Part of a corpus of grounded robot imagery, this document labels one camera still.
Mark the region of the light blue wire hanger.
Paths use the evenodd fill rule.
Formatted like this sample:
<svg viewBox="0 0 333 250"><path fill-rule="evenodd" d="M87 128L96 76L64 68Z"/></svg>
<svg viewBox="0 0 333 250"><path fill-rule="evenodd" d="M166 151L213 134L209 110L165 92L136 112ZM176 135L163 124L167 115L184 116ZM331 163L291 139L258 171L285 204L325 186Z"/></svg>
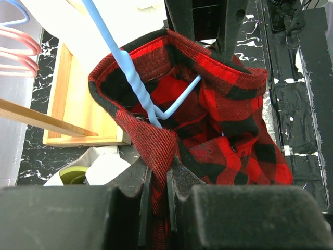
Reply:
<svg viewBox="0 0 333 250"><path fill-rule="evenodd" d="M128 52L121 50L114 41L109 29L107 28L103 18L101 17L98 9L91 0L83 1L83 4L96 25L99 33L106 42L120 69L124 73L129 85L131 86L134 94L138 98L142 108L148 115L149 122L157 128L161 128L160 120L166 120L175 113L175 111L184 102L191 91L201 80L201 76L196 76L190 85L183 91L183 93L176 99L176 101L163 112L159 107L153 104L150 94L145 88L138 72L135 69L132 59Z"/></svg>

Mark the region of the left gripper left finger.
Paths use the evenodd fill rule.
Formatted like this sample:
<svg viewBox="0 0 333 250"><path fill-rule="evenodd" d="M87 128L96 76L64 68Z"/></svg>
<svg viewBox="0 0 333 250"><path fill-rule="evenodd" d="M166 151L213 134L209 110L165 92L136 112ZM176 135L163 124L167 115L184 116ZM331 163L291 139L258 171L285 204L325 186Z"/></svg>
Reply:
<svg viewBox="0 0 333 250"><path fill-rule="evenodd" d="M145 249L152 172L142 159L107 185L1 190L1 249Z"/></svg>

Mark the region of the red black plaid shirt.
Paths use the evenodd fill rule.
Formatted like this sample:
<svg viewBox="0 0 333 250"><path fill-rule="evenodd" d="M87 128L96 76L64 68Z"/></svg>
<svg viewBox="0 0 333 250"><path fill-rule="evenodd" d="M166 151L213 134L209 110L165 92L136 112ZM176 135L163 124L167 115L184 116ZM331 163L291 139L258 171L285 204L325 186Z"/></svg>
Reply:
<svg viewBox="0 0 333 250"><path fill-rule="evenodd" d="M153 249L167 241L167 171L174 157L217 185L290 185L292 172L262 117L267 71L224 62L169 29L123 46L152 102L167 110L196 76L201 80L174 114L153 126L113 55L88 76L92 98L129 135L152 170Z"/></svg>

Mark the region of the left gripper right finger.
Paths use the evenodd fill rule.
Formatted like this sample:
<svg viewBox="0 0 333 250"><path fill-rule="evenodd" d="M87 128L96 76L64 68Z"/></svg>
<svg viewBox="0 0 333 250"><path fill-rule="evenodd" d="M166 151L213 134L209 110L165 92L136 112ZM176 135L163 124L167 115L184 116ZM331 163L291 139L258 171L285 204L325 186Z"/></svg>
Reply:
<svg viewBox="0 0 333 250"><path fill-rule="evenodd" d="M314 198L297 186L207 185L174 158L168 249L332 249Z"/></svg>

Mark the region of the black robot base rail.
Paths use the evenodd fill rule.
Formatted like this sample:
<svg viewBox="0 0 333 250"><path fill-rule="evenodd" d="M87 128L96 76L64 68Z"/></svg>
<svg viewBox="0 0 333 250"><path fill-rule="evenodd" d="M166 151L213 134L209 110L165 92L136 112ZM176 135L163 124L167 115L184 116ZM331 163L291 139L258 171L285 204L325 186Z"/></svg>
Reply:
<svg viewBox="0 0 333 250"><path fill-rule="evenodd" d="M332 212L332 63L324 8L260 1L277 143L295 185Z"/></svg>

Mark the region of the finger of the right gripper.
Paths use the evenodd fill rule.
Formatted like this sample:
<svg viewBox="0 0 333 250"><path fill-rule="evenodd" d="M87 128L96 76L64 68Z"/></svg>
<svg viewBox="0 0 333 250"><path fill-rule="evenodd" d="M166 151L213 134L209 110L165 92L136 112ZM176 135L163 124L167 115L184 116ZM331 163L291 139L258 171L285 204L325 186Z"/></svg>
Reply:
<svg viewBox="0 0 333 250"><path fill-rule="evenodd" d="M192 0L165 0L169 29L194 41Z"/></svg>
<svg viewBox="0 0 333 250"><path fill-rule="evenodd" d="M216 44L225 61L232 61L237 36L248 5L249 0L222 1Z"/></svg>

